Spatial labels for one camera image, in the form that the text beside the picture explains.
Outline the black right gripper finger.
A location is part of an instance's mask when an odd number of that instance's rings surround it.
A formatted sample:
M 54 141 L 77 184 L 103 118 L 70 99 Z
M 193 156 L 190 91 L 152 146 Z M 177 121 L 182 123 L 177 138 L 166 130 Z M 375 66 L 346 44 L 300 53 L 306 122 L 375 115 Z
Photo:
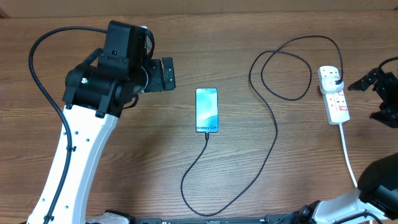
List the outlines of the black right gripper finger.
M 397 111 L 384 110 L 372 113 L 369 117 L 385 124 L 390 128 L 397 128 Z
M 348 91 L 366 91 L 378 80 L 378 68 L 370 70 L 364 77 L 348 86 Z

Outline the Samsung Galaxy smartphone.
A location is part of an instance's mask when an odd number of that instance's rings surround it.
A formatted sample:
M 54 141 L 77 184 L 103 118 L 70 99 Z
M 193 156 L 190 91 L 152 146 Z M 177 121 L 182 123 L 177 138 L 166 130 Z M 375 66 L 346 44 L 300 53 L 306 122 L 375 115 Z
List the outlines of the Samsung Galaxy smartphone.
M 195 124 L 198 133 L 217 133 L 218 90 L 216 88 L 197 88 L 195 91 Z

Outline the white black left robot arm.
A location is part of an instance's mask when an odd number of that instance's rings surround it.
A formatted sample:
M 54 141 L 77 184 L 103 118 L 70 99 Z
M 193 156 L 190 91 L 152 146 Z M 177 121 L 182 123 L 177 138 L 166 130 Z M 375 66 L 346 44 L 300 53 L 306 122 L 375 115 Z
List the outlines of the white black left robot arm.
M 65 78 L 60 139 L 45 187 L 29 223 L 134 223 L 132 215 L 107 210 L 86 216 L 96 169 L 121 113 L 139 95 L 175 89 L 174 62 L 153 57 L 155 41 L 145 26 L 111 21 L 105 43 Z

